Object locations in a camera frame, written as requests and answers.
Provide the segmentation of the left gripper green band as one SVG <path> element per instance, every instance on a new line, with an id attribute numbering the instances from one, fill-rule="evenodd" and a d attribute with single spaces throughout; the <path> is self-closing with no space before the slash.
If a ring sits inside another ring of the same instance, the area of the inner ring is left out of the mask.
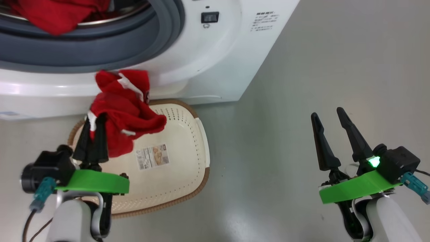
<path id="1" fill-rule="evenodd" d="M 106 138 L 106 114 L 101 114 L 95 121 L 96 129 L 91 148 L 91 161 L 109 161 L 109 149 Z M 73 159 L 87 161 L 87 148 L 91 141 L 90 122 L 85 119 L 79 139 L 77 140 Z M 83 191 L 109 194 L 128 194 L 130 181 L 118 174 L 77 169 L 74 171 L 67 185 L 58 185 L 58 191 Z"/>

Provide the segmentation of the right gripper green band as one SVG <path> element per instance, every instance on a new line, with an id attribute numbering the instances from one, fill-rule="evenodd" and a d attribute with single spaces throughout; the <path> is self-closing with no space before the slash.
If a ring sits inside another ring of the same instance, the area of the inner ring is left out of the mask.
<path id="1" fill-rule="evenodd" d="M 338 107 L 337 115 L 353 150 L 353 161 L 361 162 L 372 158 L 374 156 L 372 149 L 346 111 L 342 107 Z M 341 166 L 341 162 L 333 154 L 324 135 L 324 127 L 316 112 L 311 114 L 311 122 L 319 169 L 321 171 L 337 170 Z M 322 185 L 319 189 L 319 196 L 323 204 L 338 203 L 370 196 L 399 185 L 400 183 L 391 184 L 374 170 L 335 185 L 328 187 Z"/>

